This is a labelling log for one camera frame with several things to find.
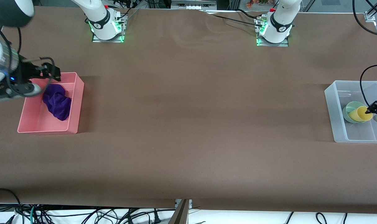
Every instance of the gray floor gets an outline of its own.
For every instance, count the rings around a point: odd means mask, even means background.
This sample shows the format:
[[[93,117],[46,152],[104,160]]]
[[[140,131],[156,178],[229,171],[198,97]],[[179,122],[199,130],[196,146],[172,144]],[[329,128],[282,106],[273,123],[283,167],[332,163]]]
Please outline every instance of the gray floor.
[[[61,7],[78,7],[71,0],[34,0],[38,6],[61,6]],[[364,13],[371,7],[365,0],[356,0],[357,13]],[[316,0],[309,10],[310,12],[352,12],[352,0]]]

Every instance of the light green bowl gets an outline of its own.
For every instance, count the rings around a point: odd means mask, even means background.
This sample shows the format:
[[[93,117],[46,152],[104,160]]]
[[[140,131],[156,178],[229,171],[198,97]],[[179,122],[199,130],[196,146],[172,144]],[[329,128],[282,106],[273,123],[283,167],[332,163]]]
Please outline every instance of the light green bowl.
[[[366,121],[363,121],[363,122],[357,122],[357,121],[354,121],[352,120],[350,117],[349,117],[349,113],[354,111],[355,109],[361,107],[361,106],[365,106],[364,104],[360,103],[360,102],[357,102],[357,101],[352,101],[350,103],[348,103],[345,108],[343,108],[342,110],[342,113],[343,113],[343,117],[345,118],[345,120],[347,120],[348,122],[350,123],[354,123],[354,124],[357,124],[357,123],[364,123]]]

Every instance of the purple cloth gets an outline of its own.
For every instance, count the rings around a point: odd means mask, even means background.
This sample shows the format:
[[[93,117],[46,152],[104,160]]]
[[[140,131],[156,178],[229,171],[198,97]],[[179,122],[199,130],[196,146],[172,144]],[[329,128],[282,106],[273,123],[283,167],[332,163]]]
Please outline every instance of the purple cloth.
[[[71,109],[71,98],[65,96],[65,89],[59,84],[51,84],[43,93],[43,102],[59,120],[66,120]]]

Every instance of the brown tabletop surface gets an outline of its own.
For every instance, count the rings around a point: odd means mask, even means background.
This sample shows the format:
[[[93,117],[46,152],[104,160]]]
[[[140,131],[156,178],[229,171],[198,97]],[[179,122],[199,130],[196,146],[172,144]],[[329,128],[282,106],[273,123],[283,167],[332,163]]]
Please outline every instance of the brown tabletop surface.
[[[123,44],[92,43],[79,8],[35,10],[21,54],[85,90],[75,135],[19,134],[24,100],[0,103],[0,187],[22,203],[377,212],[377,144],[335,143],[324,97],[377,64],[352,14],[298,14],[289,47],[257,47],[197,10],[140,10]]]

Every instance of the pink bin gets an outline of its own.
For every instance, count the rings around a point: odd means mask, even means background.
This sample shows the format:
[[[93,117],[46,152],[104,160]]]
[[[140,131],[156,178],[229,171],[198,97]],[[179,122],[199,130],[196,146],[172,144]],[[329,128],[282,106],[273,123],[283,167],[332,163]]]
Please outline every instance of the pink bin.
[[[75,72],[62,72],[61,79],[61,82],[52,80],[52,83],[62,85],[65,89],[65,96],[72,99],[68,118],[65,121],[55,118],[48,111],[46,104],[42,102],[43,94],[26,97],[18,123],[18,133],[61,135],[78,132],[84,83]],[[44,88],[48,79],[35,78],[32,82]]]

